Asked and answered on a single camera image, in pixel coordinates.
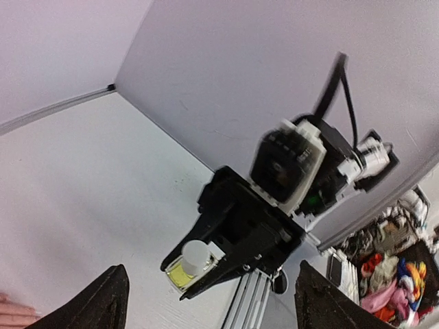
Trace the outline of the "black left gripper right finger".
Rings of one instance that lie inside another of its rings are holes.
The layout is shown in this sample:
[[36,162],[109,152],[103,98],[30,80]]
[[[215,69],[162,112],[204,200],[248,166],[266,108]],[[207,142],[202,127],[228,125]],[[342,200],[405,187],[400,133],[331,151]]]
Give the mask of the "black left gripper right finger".
[[297,327],[300,329],[380,329],[391,328],[347,298],[306,260],[294,294]]

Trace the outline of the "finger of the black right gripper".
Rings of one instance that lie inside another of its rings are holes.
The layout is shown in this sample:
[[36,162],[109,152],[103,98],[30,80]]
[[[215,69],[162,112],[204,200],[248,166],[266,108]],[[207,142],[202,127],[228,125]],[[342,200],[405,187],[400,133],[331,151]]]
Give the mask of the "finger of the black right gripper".
[[235,202],[226,202],[205,208],[189,233],[165,257],[161,263],[160,270],[165,272],[166,266],[178,256],[182,251],[183,245],[188,241],[201,240],[209,244],[219,234],[220,226],[232,212],[235,204]]
[[274,274],[279,265],[274,264],[270,253],[280,242],[281,235],[276,230],[268,226],[257,227],[210,272],[190,286],[179,300],[190,300],[216,284],[238,278],[250,270],[260,269],[269,276]]

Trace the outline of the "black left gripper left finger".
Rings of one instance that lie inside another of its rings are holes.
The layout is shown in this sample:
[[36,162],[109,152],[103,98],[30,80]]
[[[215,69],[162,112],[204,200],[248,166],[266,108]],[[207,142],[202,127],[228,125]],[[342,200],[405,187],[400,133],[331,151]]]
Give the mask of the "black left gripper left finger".
[[30,325],[33,329],[124,329],[130,281],[123,265],[113,265],[72,300]]

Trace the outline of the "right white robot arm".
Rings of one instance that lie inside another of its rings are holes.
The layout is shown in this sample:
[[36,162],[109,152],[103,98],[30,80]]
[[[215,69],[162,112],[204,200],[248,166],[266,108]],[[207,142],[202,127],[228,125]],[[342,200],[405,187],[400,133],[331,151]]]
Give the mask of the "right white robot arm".
[[191,299],[259,270],[276,276],[306,234],[295,216],[318,221],[345,197],[369,191],[397,165],[392,145],[370,132],[356,147],[308,122],[268,132],[247,178],[217,169],[198,198],[199,217],[160,269]]

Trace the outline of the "grey nail polish cap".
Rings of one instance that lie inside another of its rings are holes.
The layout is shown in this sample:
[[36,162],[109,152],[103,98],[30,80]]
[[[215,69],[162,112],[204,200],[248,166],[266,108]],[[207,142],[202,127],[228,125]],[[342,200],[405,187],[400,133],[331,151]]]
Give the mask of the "grey nail polish cap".
[[189,276],[198,276],[209,264],[210,251],[208,245],[200,240],[188,241],[182,248],[182,268]]

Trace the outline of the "yellow nail polish bottle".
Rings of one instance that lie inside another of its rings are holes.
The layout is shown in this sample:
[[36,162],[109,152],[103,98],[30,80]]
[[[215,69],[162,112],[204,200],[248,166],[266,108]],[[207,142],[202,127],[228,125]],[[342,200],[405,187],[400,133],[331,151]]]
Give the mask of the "yellow nail polish bottle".
[[171,285],[183,294],[189,287],[217,266],[225,253],[214,242],[201,240],[185,243],[182,251],[165,268]]

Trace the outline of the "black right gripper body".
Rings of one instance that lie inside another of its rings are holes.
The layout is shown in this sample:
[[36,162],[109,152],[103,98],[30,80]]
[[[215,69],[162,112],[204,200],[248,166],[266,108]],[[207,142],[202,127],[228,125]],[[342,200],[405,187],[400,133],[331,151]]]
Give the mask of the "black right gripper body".
[[301,245],[305,231],[270,205],[229,166],[216,170],[199,199],[201,216],[214,216],[218,227],[209,238],[237,268],[277,270]]

